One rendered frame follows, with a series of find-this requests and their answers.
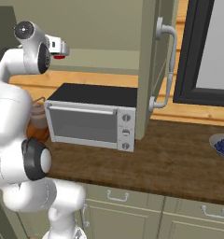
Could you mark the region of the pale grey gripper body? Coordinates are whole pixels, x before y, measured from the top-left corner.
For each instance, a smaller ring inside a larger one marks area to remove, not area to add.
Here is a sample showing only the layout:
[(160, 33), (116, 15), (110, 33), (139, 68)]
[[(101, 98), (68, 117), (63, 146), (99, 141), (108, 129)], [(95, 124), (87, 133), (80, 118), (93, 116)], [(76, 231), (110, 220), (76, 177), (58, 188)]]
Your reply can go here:
[(59, 39), (56, 42), (56, 50), (55, 50), (55, 58), (56, 59), (63, 59), (68, 56), (70, 53), (70, 49), (67, 46), (66, 42)]

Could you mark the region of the olive cabinet door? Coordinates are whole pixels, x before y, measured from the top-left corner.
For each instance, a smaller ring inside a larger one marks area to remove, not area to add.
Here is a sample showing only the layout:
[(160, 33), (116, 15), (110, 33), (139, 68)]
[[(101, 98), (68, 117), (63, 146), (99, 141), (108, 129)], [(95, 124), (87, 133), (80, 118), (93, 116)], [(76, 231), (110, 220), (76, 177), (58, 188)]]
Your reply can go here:
[(169, 73), (173, 37), (162, 34), (156, 39), (158, 17), (163, 24), (175, 27), (179, 0), (143, 0), (140, 56), (138, 71), (135, 139), (141, 140), (151, 116), (148, 110), (151, 96), (158, 97), (163, 79)]
[(14, 48), (19, 44), (14, 36), (16, 24), (13, 7), (0, 7), (0, 49)]

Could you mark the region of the copper kettle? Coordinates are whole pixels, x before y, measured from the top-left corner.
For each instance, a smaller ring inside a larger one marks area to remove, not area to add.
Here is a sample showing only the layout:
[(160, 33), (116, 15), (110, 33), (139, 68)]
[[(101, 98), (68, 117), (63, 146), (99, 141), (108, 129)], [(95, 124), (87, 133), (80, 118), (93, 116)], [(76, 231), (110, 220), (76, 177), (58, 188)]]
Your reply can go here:
[(28, 138), (35, 138), (41, 143), (45, 143), (49, 138), (49, 126), (47, 123), (44, 102), (46, 98), (41, 96), (33, 101), (30, 112), (30, 121), (26, 130)]

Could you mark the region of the silver toaster oven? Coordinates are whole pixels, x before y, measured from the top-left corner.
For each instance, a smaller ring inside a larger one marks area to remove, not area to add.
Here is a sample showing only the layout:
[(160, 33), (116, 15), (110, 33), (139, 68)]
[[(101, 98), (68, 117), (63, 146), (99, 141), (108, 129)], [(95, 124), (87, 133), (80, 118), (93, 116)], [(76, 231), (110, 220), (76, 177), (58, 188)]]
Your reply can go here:
[[(134, 151), (137, 89), (128, 87), (64, 83), (45, 102), (53, 142)], [(51, 110), (49, 106), (117, 110), (116, 115)], [(124, 114), (131, 119), (125, 122)], [(122, 134), (130, 130), (129, 136)], [(122, 143), (129, 143), (125, 150)]]

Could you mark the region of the dark framed window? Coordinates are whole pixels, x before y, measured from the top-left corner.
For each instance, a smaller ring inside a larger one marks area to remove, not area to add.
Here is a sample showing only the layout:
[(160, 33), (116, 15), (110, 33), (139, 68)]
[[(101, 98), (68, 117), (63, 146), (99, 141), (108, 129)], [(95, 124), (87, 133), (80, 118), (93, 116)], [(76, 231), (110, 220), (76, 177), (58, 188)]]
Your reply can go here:
[(189, 0), (174, 103), (224, 106), (224, 90), (196, 86), (215, 0)]

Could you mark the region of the olive drawer front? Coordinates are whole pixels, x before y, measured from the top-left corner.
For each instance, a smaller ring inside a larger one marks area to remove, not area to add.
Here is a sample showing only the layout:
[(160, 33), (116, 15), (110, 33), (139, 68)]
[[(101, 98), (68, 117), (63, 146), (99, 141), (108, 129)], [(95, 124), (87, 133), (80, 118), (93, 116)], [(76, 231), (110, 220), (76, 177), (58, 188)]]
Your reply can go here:
[(215, 222), (224, 223), (224, 219), (215, 219), (205, 216), (201, 210), (202, 205), (206, 205), (210, 212), (216, 214), (218, 214), (219, 211), (224, 208), (224, 205), (221, 204), (210, 204), (205, 202), (167, 197), (165, 199), (163, 214), (213, 220)]
[(163, 196), (133, 190), (87, 185), (90, 200), (161, 211)]

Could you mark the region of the grey bowl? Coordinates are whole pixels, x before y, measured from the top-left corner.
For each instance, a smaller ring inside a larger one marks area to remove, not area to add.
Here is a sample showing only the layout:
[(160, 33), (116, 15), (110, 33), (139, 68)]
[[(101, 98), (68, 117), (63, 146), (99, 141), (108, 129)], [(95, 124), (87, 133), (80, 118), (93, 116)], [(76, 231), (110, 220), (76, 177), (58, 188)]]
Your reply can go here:
[(224, 134), (213, 134), (210, 138), (209, 138), (209, 144), (210, 146), (215, 150), (215, 152), (224, 158), (224, 154), (220, 153), (219, 151), (216, 150), (215, 148), (215, 143), (221, 139), (224, 139)]

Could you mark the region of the olive cupboard door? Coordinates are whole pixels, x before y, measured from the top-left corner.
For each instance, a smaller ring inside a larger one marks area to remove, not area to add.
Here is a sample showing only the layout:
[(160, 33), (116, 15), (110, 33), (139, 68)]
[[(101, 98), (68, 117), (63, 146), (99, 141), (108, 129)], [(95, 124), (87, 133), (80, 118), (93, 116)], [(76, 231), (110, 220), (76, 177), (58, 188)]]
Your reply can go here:
[(88, 239), (157, 239), (161, 212), (87, 200)]
[(163, 214), (158, 239), (224, 239), (224, 223)]

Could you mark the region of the olive wall cabinet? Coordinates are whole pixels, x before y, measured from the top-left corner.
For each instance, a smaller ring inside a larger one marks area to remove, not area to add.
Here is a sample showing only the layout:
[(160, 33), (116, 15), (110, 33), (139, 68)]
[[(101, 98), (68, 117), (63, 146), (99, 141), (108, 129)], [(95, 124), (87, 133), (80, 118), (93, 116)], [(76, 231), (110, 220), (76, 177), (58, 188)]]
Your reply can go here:
[(70, 48), (51, 68), (136, 75), (142, 0), (11, 0), (18, 21), (30, 20)]

